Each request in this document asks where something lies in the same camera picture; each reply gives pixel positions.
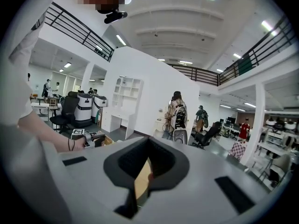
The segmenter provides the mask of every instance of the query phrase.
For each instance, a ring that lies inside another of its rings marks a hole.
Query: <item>white bookshelf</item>
[[[120,77],[116,81],[112,107],[129,109],[130,111],[135,111],[138,104],[138,99],[142,91],[142,80],[129,78],[129,77]]]
[[[126,139],[134,132],[143,81],[119,77],[112,95],[111,106],[103,110],[102,128],[108,132],[127,127]]]

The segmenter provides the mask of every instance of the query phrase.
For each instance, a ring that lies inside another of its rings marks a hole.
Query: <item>white pillar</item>
[[[67,90],[67,85],[68,85],[68,83],[69,83],[69,80],[70,80],[70,76],[66,76],[66,78],[65,78],[65,82],[64,82],[64,91],[63,91],[63,96],[66,96],[67,95],[67,93],[66,93],[66,90]]]
[[[87,93],[89,90],[88,83],[89,83],[90,76],[92,75],[93,66],[94,66],[93,63],[88,63],[84,71],[84,75],[81,83],[81,90],[84,91],[85,93]]]
[[[265,86],[262,83],[256,84],[256,113],[254,117],[253,129],[251,132],[251,136],[246,147],[246,150],[243,154],[243,157],[240,160],[240,163],[243,165],[247,165],[251,156],[254,155],[256,150],[256,145],[259,142],[263,120],[265,116]]]
[[[75,86],[76,86],[76,83],[77,83],[77,78],[75,78],[75,81],[74,81],[74,85],[73,85],[73,91],[75,91]]]

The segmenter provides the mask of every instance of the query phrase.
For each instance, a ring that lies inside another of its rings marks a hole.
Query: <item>person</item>
[[[65,152],[69,151],[69,139],[55,132],[32,111],[29,101],[31,89],[26,84],[27,79],[25,78],[32,49],[38,40],[39,32],[44,25],[46,11],[52,1],[27,0],[20,7],[2,40],[1,47],[5,48],[3,55],[7,59],[4,65],[8,68],[5,70],[6,78],[2,79],[2,82],[5,82],[8,87],[12,86],[14,94],[25,93],[25,95],[14,95],[13,101],[15,101],[16,109],[13,109],[13,112],[10,112],[11,100],[10,103],[1,102],[1,107],[5,111],[1,112],[1,124],[18,125],[21,130],[33,133],[40,140],[53,143],[58,152]],[[84,0],[84,2],[95,4],[97,10],[107,11],[118,7],[119,4],[124,3],[124,0]],[[73,150],[84,149],[84,144],[84,138],[76,140]]]
[[[53,92],[58,92],[59,91],[59,82],[56,82],[56,89],[52,90]]]
[[[48,98],[48,90],[50,89],[50,80],[47,79],[47,82],[43,85],[43,92],[42,92],[42,97],[43,101],[46,103],[47,98]]]
[[[171,99],[170,104],[168,105],[168,111],[166,112],[166,114],[164,115],[166,122],[164,125],[164,134],[162,136],[162,138],[170,140],[173,136],[173,131],[174,131],[174,126],[175,126],[175,110],[177,108],[178,105],[182,105],[185,109],[187,109],[187,106],[185,104],[185,102],[182,100],[182,95],[181,92],[176,91],[173,93],[173,97]]]
[[[241,125],[241,131],[239,134],[239,138],[241,141],[245,142],[247,139],[247,134],[249,134],[250,125],[248,124],[249,119],[245,119],[245,123]]]
[[[202,105],[199,106],[199,110],[196,113],[196,132],[201,132],[204,126],[204,107]]]
[[[93,89],[92,89],[92,87],[89,88],[88,94],[89,94],[89,95],[92,95],[92,94],[93,94]]]

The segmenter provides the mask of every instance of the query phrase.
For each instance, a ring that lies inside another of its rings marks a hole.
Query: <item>checkered cloth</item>
[[[240,142],[235,142],[228,154],[240,160],[245,152],[246,146],[247,144],[242,145]]]

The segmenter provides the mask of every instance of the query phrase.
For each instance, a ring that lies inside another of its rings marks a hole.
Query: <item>hand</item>
[[[78,140],[75,140],[74,151],[83,150],[85,148],[85,138],[82,137]]]

